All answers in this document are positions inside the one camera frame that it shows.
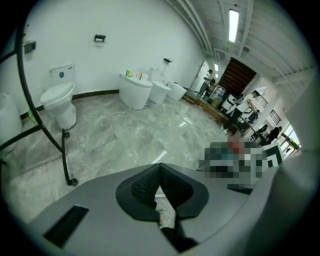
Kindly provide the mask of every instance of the toilet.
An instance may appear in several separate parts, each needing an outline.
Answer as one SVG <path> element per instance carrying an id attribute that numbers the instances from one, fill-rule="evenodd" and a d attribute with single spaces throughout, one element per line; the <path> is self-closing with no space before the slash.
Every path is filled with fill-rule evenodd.
<path id="1" fill-rule="evenodd" d="M 121 73 L 118 86 L 122 102 L 134 110 L 142 110 L 150 96 L 153 84 Z"/>
<path id="2" fill-rule="evenodd" d="M 50 68 L 50 88 L 40 102 L 44 109 L 56 119 L 61 129 L 68 130 L 77 122 L 76 107 L 71 103 L 75 90 L 75 64 L 61 63 Z"/>
<path id="3" fill-rule="evenodd" d="M 171 91 L 171 89 L 163 83 L 157 81 L 153 81 L 152 85 L 153 86 L 150 92 L 149 100 L 157 104 L 163 103 L 165 97 Z"/>
<path id="4" fill-rule="evenodd" d="M 171 91 L 168 93 L 168 97 L 175 101 L 179 101 L 183 95 L 187 92 L 185 88 L 179 85 L 176 82 L 170 81 L 168 87 L 171 88 Z"/>

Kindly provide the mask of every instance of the toilet bowl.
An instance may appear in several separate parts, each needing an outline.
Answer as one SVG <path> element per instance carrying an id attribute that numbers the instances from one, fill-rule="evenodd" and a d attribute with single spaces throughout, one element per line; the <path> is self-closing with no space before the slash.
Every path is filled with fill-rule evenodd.
<path id="1" fill-rule="evenodd" d="M 77 122 L 76 108 L 71 100 L 75 83 L 66 82 L 50 87 L 40 98 L 44 109 L 55 117 L 61 129 L 68 130 Z"/>
<path id="2" fill-rule="evenodd" d="M 121 73 L 118 86 L 119 97 L 123 103 L 134 110 L 142 110 L 147 103 L 153 84 Z"/>
<path id="3" fill-rule="evenodd" d="M 168 93 L 168 97 L 175 101 L 179 101 L 183 95 L 187 92 L 181 85 L 176 82 L 170 81 L 168 87 L 171 88 L 171 91 Z"/>
<path id="4" fill-rule="evenodd" d="M 152 84 L 149 100 L 153 101 L 154 103 L 161 104 L 164 102 L 165 97 L 171 91 L 171 89 L 161 82 L 153 81 Z"/>

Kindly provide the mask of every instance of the black railing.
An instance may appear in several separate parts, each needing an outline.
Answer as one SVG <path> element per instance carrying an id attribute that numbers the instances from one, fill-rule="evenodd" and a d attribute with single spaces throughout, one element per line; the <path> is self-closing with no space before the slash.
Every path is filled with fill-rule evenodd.
<path id="1" fill-rule="evenodd" d="M 270 112 L 270 117 L 271 117 L 271 119 L 275 122 L 276 125 L 279 124 L 280 121 L 281 121 L 280 117 L 278 116 L 278 114 L 277 114 L 276 111 L 274 111 L 274 110 L 272 110 L 272 111 Z"/>
<path id="2" fill-rule="evenodd" d="M 265 108 L 266 105 L 268 104 L 268 101 L 263 97 L 263 96 L 258 96 L 255 98 L 255 100 L 263 107 Z"/>

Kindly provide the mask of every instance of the bottle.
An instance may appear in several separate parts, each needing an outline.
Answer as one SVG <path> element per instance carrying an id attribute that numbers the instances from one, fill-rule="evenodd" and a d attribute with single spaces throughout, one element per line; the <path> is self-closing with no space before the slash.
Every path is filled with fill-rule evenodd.
<path id="1" fill-rule="evenodd" d="M 34 117 L 34 114 L 32 114 L 32 112 L 31 112 L 30 108 L 29 108 L 29 111 L 28 111 L 28 115 L 29 115 L 29 117 L 30 117 L 30 119 L 32 120 L 33 123 L 37 122 L 35 117 Z"/>

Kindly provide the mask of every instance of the black slot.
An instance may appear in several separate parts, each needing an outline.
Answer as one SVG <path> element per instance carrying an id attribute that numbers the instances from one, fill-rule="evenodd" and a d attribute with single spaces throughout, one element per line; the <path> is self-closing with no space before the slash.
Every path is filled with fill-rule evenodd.
<path id="1" fill-rule="evenodd" d="M 62 248 L 79 223 L 86 216 L 89 209 L 82 206 L 73 206 L 44 237 L 54 245 Z"/>

